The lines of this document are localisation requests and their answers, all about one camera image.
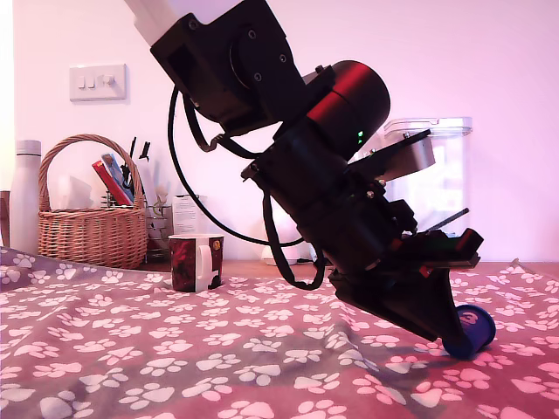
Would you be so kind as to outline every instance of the white arm segment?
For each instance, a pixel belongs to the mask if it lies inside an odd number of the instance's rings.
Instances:
[[[202,24],[213,22],[241,0],[124,0],[135,14],[135,27],[152,46],[178,19],[194,13]]]

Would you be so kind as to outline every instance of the robotic arm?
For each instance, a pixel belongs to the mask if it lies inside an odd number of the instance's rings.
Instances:
[[[474,306],[457,310],[449,283],[451,268],[478,263],[481,236],[470,229],[456,238],[440,230],[418,233],[407,203],[384,197],[382,180],[406,172],[398,156],[428,141],[429,131],[348,164],[388,117],[390,96],[378,74],[342,61],[301,77],[265,0],[224,0],[217,2],[221,10],[216,2],[200,2],[196,13],[180,0],[125,1],[152,54],[183,94],[201,149],[221,144],[252,158],[242,177],[264,192],[268,240],[290,284],[320,285],[326,255],[336,267],[330,279],[339,299],[428,340],[441,337],[459,358],[493,340],[491,316]],[[208,144],[196,112],[219,123],[224,134]],[[262,153],[249,153],[231,139],[278,121],[274,143]],[[271,197],[319,255],[312,284],[297,282],[285,261]],[[481,337],[480,325],[472,327],[476,320],[486,326]]]

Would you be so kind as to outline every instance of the plastic container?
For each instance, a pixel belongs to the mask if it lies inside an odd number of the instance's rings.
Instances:
[[[10,247],[38,253],[38,170],[41,141],[16,143],[16,170],[10,191]]]
[[[410,205],[419,231],[466,207],[464,137],[473,130],[472,118],[391,120],[384,125],[383,134],[375,135],[368,144],[368,149],[384,148],[425,129],[430,129],[431,135],[398,156],[405,161],[405,176],[387,184],[387,198],[391,201],[404,199]],[[465,220],[461,217],[442,230],[461,234],[466,227]]]

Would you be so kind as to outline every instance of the wicker basket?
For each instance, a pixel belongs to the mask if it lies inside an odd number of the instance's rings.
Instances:
[[[132,208],[51,210],[47,172],[52,159],[75,142],[94,141],[112,148],[130,167],[135,199]],[[38,174],[40,255],[113,268],[135,268],[146,255],[147,231],[138,169],[115,142],[92,134],[68,137],[49,151]]]

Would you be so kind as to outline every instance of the red patterned mug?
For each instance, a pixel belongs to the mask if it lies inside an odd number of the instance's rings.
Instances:
[[[175,234],[169,237],[173,289],[200,292],[221,285],[224,237],[220,234]]]

